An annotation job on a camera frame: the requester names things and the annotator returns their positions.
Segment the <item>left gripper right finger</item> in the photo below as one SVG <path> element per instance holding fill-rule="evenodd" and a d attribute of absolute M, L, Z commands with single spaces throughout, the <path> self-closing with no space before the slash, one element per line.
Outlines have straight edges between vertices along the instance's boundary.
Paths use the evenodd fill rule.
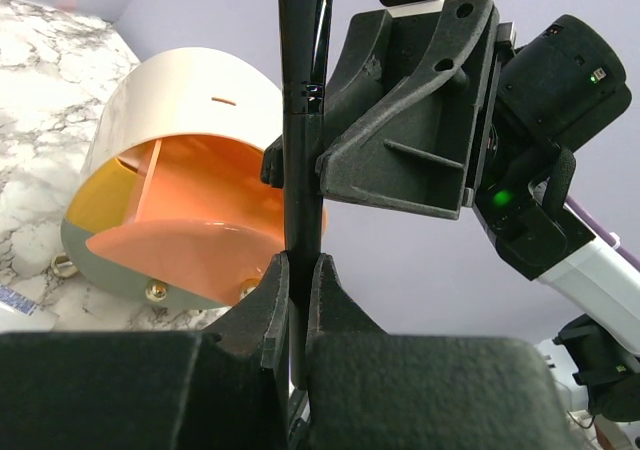
<path fill-rule="evenodd" d="M 307 336 L 313 449 L 575 449 L 529 343 L 384 332 L 316 263 Z"/>

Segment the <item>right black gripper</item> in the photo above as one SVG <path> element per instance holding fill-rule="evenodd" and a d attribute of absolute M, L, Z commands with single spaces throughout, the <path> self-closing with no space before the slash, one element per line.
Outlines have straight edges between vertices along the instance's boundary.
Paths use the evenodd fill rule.
<path fill-rule="evenodd" d="M 355 15 L 327 87 L 316 171 L 331 200 L 459 216 L 499 22 L 492 0 Z"/>

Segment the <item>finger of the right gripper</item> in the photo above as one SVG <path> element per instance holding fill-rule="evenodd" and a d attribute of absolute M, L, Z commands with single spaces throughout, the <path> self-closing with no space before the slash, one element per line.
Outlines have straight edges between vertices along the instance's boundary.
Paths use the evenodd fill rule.
<path fill-rule="evenodd" d="M 277 137 L 265 150 L 262 157 L 260 180 L 272 188 L 284 186 L 283 139 Z"/>

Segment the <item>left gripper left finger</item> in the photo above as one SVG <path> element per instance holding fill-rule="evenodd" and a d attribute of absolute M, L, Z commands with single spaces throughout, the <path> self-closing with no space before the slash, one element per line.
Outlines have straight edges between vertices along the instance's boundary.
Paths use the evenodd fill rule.
<path fill-rule="evenodd" d="M 5 449 L 284 449 L 289 262 L 200 331 L 1 338 Z"/>

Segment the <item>white round makeup organizer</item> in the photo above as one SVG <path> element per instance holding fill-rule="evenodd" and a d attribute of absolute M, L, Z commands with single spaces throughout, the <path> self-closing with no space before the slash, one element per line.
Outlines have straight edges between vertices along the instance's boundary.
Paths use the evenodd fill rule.
<path fill-rule="evenodd" d="M 233 306 L 284 248 L 283 194 L 260 179 L 280 89 L 226 52 L 184 47 L 130 72 L 104 106 L 61 223 L 92 284 L 176 310 Z"/>

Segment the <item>black round makeup brush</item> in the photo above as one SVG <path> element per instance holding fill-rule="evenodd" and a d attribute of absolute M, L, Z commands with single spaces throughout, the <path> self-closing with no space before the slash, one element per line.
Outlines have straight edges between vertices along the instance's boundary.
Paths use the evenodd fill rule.
<path fill-rule="evenodd" d="M 321 250 L 326 74 L 333 0 L 279 0 L 283 93 L 285 245 L 289 260 L 291 380 L 307 387 L 306 336 L 314 268 Z"/>

